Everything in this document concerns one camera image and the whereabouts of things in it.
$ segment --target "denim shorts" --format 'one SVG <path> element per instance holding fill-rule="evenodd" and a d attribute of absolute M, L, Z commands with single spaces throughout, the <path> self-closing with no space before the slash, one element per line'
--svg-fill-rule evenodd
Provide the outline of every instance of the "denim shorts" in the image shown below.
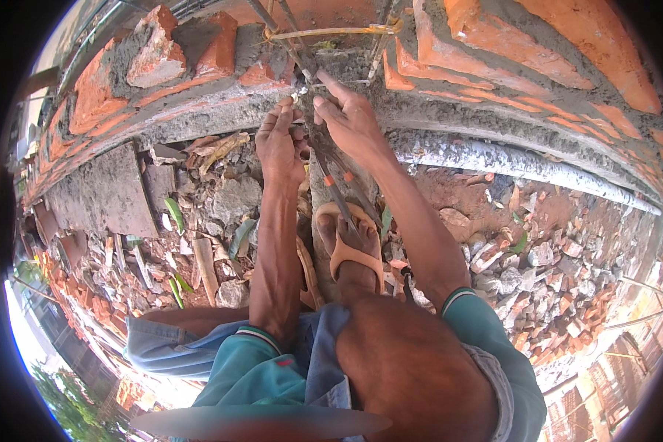
<path fill-rule="evenodd" d="M 348 322 L 350 312 L 340 304 L 327 304 L 316 313 L 300 315 L 297 341 L 292 355 L 307 371 L 305 404 L 351 409 L 351 386 L 336 359 L 336 338 Z M 199 338 L 178 327 L 126 318 L 128 344 L 124 356 L 147 373 L 207 381 L 216 351 L 223 340 L 248 325 L 238 321 L 219 325 Z M 505 441 L 511 431 L 513 394 L 496 358 L 486 351 L 463 344 L 494 388 L 499 420 L 492 441 Z M 362 436 L 344 442 L 363 442 Z"/>

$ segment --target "gray pipe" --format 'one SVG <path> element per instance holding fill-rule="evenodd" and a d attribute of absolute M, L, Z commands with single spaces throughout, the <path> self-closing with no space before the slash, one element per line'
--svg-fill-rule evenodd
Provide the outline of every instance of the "gray pipe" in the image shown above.
<path fill-rule="evenodd" d="M 396 153 L 396 156 L 402 163 L 464 168 L 549 182 L 639 208 L 655 216 L 660 216 L 661 213 L 659 208 L 634 197 L 620 187 L 570 165 L 554 163 L 530 152 L 480 141 L 462 141 L 461 144 L 437 143 L 427 147 L 434 152 L 428 153 L 417 141 L 411 153 Z"/>

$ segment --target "pliers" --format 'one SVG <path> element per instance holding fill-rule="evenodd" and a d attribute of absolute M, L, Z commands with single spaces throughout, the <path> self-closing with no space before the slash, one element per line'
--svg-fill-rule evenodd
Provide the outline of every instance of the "pliers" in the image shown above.
<path fill-rule="evenodd" d="M 371 219 L 375 222 L 375 224 L 379 228 L 383 229 L 383 223 L 381 222 L 381 219 L 378 216 L 378 212 L 376 212 L 376 209 L 375 207 L 373 207 L 373 204 L 371 204 L 371 202 L 368 200 L 366 195 L 363 193 L 363 190 L 361 190 L 361 187 L 358 185 L 358 182 L 354 177 L 354 173 L 351 172 L 351 170 L 349 170 L 348 166 L 344 163 L 344 160 L 342 160 L 341 157 L 337 155 L 336 152 L 334 152 L 334 146 L 322 145 L 315 142 L 312 142 L 311 144 L 309 144 L 309 146 L 312 147 L 312 149 L 315 151 L 315 155 L 317 156 L 317 161 L 319 162 L 319 167 L 322 169 L 322 172 L 325 174 L 325 184 L 327 185 L 327 188 L 331 192 L 331 196 L 334 198 L 334 202 L 336 202 L 336 205 L 341 211 L 341 215 L 344 217 L 344 220 L 348 223 L 349 228 L 356 235 L 358 235 L 358 229 L 356 228 L 356 225 L 352 220 L 351 210 L 348 208 L 346 200 L 344 199 L 344 195 L 341 194 L 341 190 L 339 190 L 338 186 L 336 185 L 336 181 L 332 176 L 332 173 L 329 171 L 327 158 L 332 160 L 339 168 L 339 170 L 341 170 L 341 172 L 344 173 L 344 181 L 346 181 L 346 184 L 351 188 L 352 191 L 354 191 L 354 194 L 360 201 L 363 210 L 365 210 L 368 216 L 371 217 Z"/>

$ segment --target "man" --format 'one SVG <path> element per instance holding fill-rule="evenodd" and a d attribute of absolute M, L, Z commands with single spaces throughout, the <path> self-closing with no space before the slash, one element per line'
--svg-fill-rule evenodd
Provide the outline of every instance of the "man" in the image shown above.
<path fill-rule="evenodd" d="M 397 162 L 368 101 L 326 72 L 318 77 L 338 106 L 315 97 L 315 123 L 326 122 L 339 148 L 380 186 L 417 287 L 437 315 L 378 295 L 375 226 L 359 221 L 357 236 L 328 214 L 318 214 L 316 225 L 341 304 L 299 313 L 295 208 L 305 141 L 290 133 L 301 112 L 286 98 L 255 139 L 265 186 L 250 307 L 128 318 L 128 358 L 152 373 L 208 380 L 194 406 L 311 404 L 393 420 L 368 441 L 537 440 L 547 409 L 528 359 L 470 289 L 457 242 Z M 348 257 L 335 263 L 337 248 Z"/>

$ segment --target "brick wall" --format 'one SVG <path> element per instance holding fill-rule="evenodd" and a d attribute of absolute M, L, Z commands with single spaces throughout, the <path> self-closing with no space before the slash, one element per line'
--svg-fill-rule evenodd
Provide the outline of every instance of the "brick wall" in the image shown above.
<path fill-rule="evenodd" d="M 312 9 L 326 17 L 334 9 L 327 3 L 353 10 L 356 25 L 378 20 L 369 2 L 291 7 L 311 28 L 319 27 Z M 444 105 L 449 114 L 491 112 L 496 134 L 507 133 L 501 121 L 514 119 L 521 122 L 511 129 L 514 144 L 620 185 L 637 182 L 630 188 L 663 205 L 663 98 L 606 0 L 406 3 L 403 31 L 384 53 L 381 93 Z M 239 9 L 230 10 L 242 19 Z M 255 125 L 295 79 L 286 53 L 263 42 L 262 27 L 250 21 L 240 25 L 221 11 L 178 24 L 158 6 L 111 40 L 54 105 L 25 202 L 123 141 L 172 142 Z M 230 122 L 234 111 L 250 122 Z M 537 131 L 542 143 L 520 142 Z"/>

